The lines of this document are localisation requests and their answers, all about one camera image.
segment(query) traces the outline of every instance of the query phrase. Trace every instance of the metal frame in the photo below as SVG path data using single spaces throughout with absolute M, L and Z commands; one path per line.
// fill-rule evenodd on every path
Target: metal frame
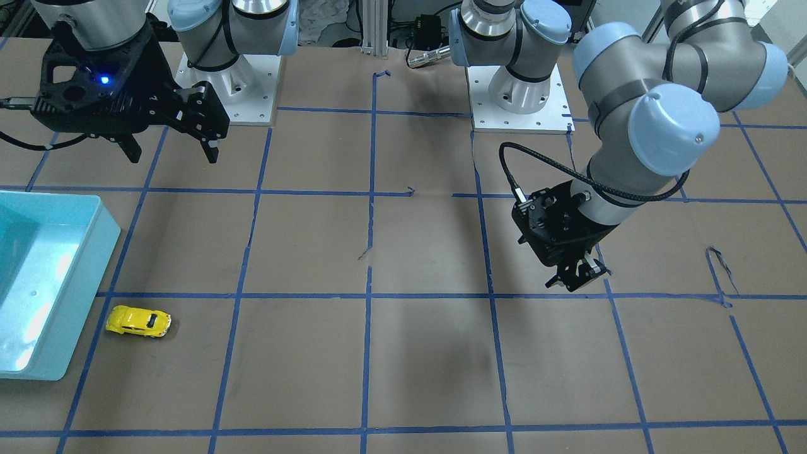
M 566 134 L 575 131 L 569 102 L 558 67 L 552 70 L 552 91 L 546 105 L 533 114 L 515 114 L 496 105 L 487 89 L 498 66 L 471 66 L 467 69 L 470 108 L 477 132 L 526 132 Z
M 362 0 L 362 53 L 387 58 L 387 0 Z
M 276 110 L 278 84 L 282 58 L 276 55 L 244 55 L 255 71 L 259 84 L 249 92 L 228 97 L 219 94 L 221 103 L 230 117 L 230 125 L 268 126 L 272 124 Z M 188 57 L 182 54 L 176 81 L 183 88 L 192 86 L 198 80 L 187 71 Z

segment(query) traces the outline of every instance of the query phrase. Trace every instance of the robotic arm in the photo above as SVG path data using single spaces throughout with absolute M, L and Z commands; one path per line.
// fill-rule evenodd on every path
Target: robotic arm
M 451 58 L 458 66 L 501 66 L 488 90 L 505 111 L 540 111 L 550 76 L 571 30 L 566 10 L 551 0 L 465 0 L 451 11 Z
M 186 54 L 177 82 L 212 84 L 234 124 L 269 123 L 276 56 L 297 49 L 297 0 L 171 0 L 168 12 Z
M 558 268 L 547 287 L 572 292 L 604 274 L 592 248 L 646 201 L 675 192 L 655 195 L 674 177 L 681 175 L 676 187 L 683 184 L 717 139 L 717 112 L 761 107 L 784 85 L 785 54 L 751 39 L 739 0 L 662 4 L 669 48 L 643 43 L 626 23 L 609 23 L 575 50 L 579 87 L 602 140 L 586 167 L 587 181 L 526 197 L 505 166 L 519 199 L 512 217 L 520 242 L 528 242 L 544 265 Z M 500 154 L 511 145 L 503 144 Z
M 171 74 L 141 2 L 31 0 L 54 40 L 42 60 L 34 98 L 0 100 L 0 107 L 30 110 L 57 132 L 81 132 L 116 143 L 131 162 L 140 146 L 132 134 L 166 124 L 199 140 L 216 162 L 217 141 L 229 119 L 211 84 L 182 89 Z M 56 79 L 57 68 L 73 71 Z

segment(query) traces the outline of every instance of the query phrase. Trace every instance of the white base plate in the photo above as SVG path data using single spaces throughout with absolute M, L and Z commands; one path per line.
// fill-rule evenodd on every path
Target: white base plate
M 247 126 L 268 126 L 274 118 L 275 101 L 280 80 L 280 64 L 282 58 L 276 55 L 244 55 L 255 70 L 255 77 L 260 86 L 225 98 L 220 96 L 224 109 L 230 115 L 230 124 Z M 182 54 L 177 71 L 176 81 L 182 88 L 190 88 L 198 80 L 194 80 L 191 71 L 187 70 L 188 57 Z
M 552 90 L 546 105 L 533 114 L 515 114 L 497 106 L 487 87 L 499 66 L 471 66 L 467 69 L 470 109 L 474 114 L 474 130 L 478 132 L 527 132 L 566 134 L 575 131 L 560 71 L 552 70 Z

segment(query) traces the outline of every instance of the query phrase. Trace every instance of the black electronic device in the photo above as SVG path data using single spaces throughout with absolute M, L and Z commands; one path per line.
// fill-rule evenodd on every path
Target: black electronic device
M 51 27 L 53 42 L 42 59 L 40 90 L 34 98 L 0 99 L 0 108 L 30 110 L 55 132 L 79 132 L 117 144 L 130 162 L 142 150 L 132 134 L 164 124 L 197 139 L 210 163 L 218 140 L 227 136 L 229 116 L 212 85 L 183 89 L 175 81 L 149 14 L 138 32 L 121 44 L 86 50 L 65 17 Z M 58 69 L 73 72 L 56 79 Z
M 412 37 L 415 50 L 434 50 L 443 45 L 443 26 L 439 16 L 419 15 L 415 18 Z

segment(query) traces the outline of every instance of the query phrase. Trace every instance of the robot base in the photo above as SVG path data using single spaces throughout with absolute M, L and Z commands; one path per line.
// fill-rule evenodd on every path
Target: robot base
M 515 114 L 505 111 L 491 99 L 488 86 L 499 66 L 471 66 L 467 69 L 470 108 L 474 114 L 477 132 L 527 132 L 535 134 L 566 134 L 575 131 L 569 102 L 560 72 L 552 70 L 552 92 L 546 105 L 533 114 Z
M 252 66 L 253 74 L 232 74 L 232 77 L 252 79 L 249 83 L 251 87 L 244 90 L 230 93 L 230 90 L 222 89 L 223 86 L 229 85 L 223 80 L 229 75 L 228 71 L 236 68 L 235 66 L 218 73 L 205 74 L 196 69 L 189 69 L 188 57 L 185 54 L 182 54 L 182 60 L 179 62 L 177 83 L 186 88 L 202 79 L 210 81 L 216 88 L 216 94 L 221 99 L 224 109 L 227 110 L 230 124 L 271 125 L 280 81 L 281 57 L 275 55 L 244 55 L 243 57 Z

